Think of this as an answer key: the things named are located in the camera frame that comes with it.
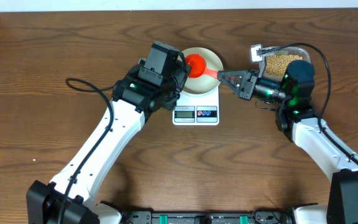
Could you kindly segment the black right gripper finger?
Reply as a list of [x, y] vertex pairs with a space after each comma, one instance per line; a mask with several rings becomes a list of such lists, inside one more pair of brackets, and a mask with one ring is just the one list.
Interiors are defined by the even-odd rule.
[[244, 80], [223, 80], [222, 84], [228, 86], [236, 95], [242, 95], [244, 93]]
[[223, 81], [240, 81], [250, 74], [249, 70], [220, 70], [218, 72], [218, 80]]

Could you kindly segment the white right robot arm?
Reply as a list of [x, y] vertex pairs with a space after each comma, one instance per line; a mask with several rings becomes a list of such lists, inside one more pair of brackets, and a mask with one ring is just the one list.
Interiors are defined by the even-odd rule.
[[255, 96], [276, 103], [279, 131], [302, 148], [331, 183], [327, 206], [295, 206], [280, 223], [358, 223], [358, 154], [328, 127], [311, 102], [314, 67], [307, 61], [290, 62], [280, 83], [258, 76], [256, 70], [219, 71], [218, 80], [242, 99]]

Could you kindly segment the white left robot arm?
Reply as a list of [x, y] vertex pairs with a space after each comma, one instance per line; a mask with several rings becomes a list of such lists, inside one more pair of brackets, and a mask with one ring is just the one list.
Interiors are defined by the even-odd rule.
[[96, 203], [101, 184], [127, 143], [160, 108], [174, 109], [191, 67], [181, 60], [154, 69], [142, 59], [113, 86], [103, 118], [74, 158], [48, 184], [27, 191], [29, 223], [120, 223], [122, 212]]

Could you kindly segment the red measuring scoop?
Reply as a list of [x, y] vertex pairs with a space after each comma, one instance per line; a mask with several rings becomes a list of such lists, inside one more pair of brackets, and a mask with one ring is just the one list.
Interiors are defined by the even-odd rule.
[[191, 67], [189, 78], [199, 78], [202, 75], [218, 79], [218, 71], [209, 69], [205, 59], [199, 54], [189, 54], [185, 57], [186, 64]]

